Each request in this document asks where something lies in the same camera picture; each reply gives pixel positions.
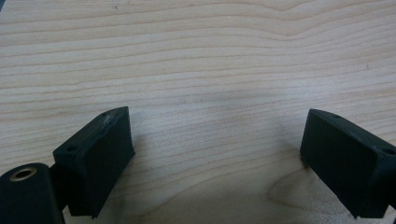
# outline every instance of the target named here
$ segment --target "metal ring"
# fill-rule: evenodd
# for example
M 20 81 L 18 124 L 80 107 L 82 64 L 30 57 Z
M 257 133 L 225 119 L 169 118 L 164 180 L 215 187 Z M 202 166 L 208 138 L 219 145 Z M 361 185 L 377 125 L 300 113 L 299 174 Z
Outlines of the metal ring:
M 16 171 L 10 178 L 10 181 L 16 182 L 16 181 L 22 181 L 24 179 L 27 179 L 31 177 L 32 175 L 35 175 L 37 173 L 37 169 L 33 166 L 25 167 L 23 169 L 20 169 L 19 171 Z

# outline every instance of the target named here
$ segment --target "round hole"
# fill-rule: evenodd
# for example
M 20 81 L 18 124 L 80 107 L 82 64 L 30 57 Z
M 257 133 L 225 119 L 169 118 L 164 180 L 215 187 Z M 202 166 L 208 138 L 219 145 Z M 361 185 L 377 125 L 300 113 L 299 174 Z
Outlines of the round hole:
M 395 155 L 396 151 L 390 148 L 381 148 L 381 150 L 389 155 Z
M 11 181 L 22 181 L 24 179 L 27 179 L 31 177 L 32 175 L 35 175 L 37 172 L 37 169 L 35 167 L 25 167 L 23 169 L 20 169 L 19 171 L 15 172 L 9 180 Z
M 68 152 L 72 152 L 72 151 L 76 151 L 77 147 L 68 147 L 66 151 Z

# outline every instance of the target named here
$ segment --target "black bracket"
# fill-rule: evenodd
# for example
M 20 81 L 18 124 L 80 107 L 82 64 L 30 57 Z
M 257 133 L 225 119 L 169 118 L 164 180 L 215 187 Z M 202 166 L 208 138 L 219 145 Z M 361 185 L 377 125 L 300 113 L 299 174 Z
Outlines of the black bracket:
M 396 205 L 396 147 L 338 115 L 311 109 L 301 156 L 354 217 Z
M 55 164 L 30 163 L 0 177 L 2 224 L 64 224 L 72 216 L 98 217 L 134 155 L 128 107 L 109 110 L 53 151 Z

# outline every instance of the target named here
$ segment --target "wooden table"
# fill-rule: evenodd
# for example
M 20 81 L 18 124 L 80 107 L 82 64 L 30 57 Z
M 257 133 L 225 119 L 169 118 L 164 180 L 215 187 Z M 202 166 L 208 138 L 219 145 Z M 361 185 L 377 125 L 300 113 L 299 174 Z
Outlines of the wooden table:
M 136 155 L 99 218 L 355 220 L 299 159 L 309 108 L 396 144 L 396 2 L 7 0 L 0 174 L 130 107 Z

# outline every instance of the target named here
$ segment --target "table surface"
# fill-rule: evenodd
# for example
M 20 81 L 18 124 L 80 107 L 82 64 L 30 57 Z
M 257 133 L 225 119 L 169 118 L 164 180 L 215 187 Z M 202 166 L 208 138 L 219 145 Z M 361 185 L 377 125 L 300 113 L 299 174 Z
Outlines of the table surface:
M 309 108 L 396 144 L 396 2 L 7 0 L 0 174 L 128 105 L 135 157 L 99 218 L 355 220 L 299 147 Z

